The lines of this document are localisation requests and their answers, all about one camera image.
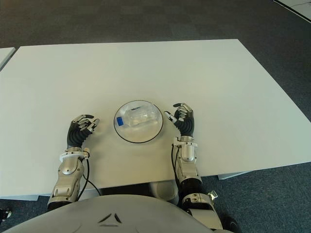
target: gray carpet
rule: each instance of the gray carpet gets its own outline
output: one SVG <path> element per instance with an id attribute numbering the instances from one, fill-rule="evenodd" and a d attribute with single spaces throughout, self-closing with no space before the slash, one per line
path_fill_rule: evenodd
<path id="1" fill-rule="evenodd" d="M 0 48 L 25 45 L 237 38 L 311 120 L 311 24 L 270 0 L 1 0 Z M 218 181 L 220 215 L 243 232 L 311 232 L 311 164 Z M 107 193 L 144 193 L 146 185 Z M 0 201 L 3 231 L 44 212 L 39 201 Z"/>

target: blue bottle cap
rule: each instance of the blue bottle cap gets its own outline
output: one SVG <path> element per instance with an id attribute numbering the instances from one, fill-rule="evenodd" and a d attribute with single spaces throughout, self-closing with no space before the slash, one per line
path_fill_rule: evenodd
<path id="1" fill-rule="evenodd" d="M 117 123 L 119 126 L 123 125 L 122 117 L 117 117 Z"/>

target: tabletop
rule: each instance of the tabletop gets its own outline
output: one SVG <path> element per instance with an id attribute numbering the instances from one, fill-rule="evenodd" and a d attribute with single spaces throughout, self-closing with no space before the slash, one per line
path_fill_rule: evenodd
<path id="1" fill-rule="evenodd" d="M 15 48 L 2 48 L 2 49 L 0 49 L 0 70 L 14 51 L 15 51 Z"/>
<path id="2" fill-rule="evenodd" d="M 115 132 L 132 100 L 192 107 L 202 176 L 311 161 L 310 122 L 236 39 L 29 46 L 0 72 L 0 196 L 51 192 L 79 114 L 101 120 L 85 143 L 98 187 L 173 179 L 171 122 L 143 144 Z"/>

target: plastic bottle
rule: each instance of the plastic bottle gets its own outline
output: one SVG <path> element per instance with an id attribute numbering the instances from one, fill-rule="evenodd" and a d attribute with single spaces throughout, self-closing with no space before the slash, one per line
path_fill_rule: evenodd
<path id="1" fill-rule="evenodd" d="M 153 104 L 140 106 L 129 109 L 124 113 L 124 116 L 117 117 L 119 126 L 126 124 L 130 127 L 157 119 L 158 109 Z"/>

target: wire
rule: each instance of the wire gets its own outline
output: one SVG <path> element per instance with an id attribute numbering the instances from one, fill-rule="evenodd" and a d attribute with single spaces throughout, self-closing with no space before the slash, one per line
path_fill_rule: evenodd
<path id="1" fill-rule="evenodd" d="M 293 6 L 304 5 L 304 4 L 307 4 L 307 3 L 311 3 L 311 1 L 308 1 L 308 2 L 305 2 L 305 3 L 301 3 L 301 4 L 296 4 L 296 5 L 293 5 Z"/>
<path id="2" fill-rule="evenodd" d="M 95 186 L 95 184 L 93 184 L 90 180 L 87 180 L 86 179 L 86 176 L 83 174 L 83 178 L 87 181 L 87 182 L 89 182 L 95 189 L 96 189 L 96 191 L 98 192 L 98 195 L 99 196 L 101 196 L 101 193 L 100 193 L 100 191 L 98 190 L 98 188 Z"/>
<path id="3" fill-rule="evenodd" d="M 178 150 L 177 150 L 177 154 L 176 154 L 175 165 L 176 165 Z M 173 151 L 174 151 L 174 144 L 172 144 L 171 161 L 172 161 L 172 166 L 173 166 L 173 169 L 174 169 L 175 181 L 176 181 L 177 187 L 179 187 L 179 180 L 178 180 L 178 177 L 177 177 L 177 174 L 176 174 L 176 169 L 175 169 L 176 167 L 175 167 L 174 162 L 173 162 Z"/>
<path id="4" fill-rule="evenodd" d="M 87 175 L 86 175 L 86 182 L 79 194 L 79 196 L 77 197 L 77 201 L 80 199 L 81 195 L 83 194 L 85 188 L 86 188 L 86 185 L 87 185 L 87 182 L 88 182 L 88 178 L 89 178 L 89 162 L 88 162 L 88 159 L 86 159 L 86 162 L 87 162 Z"/>

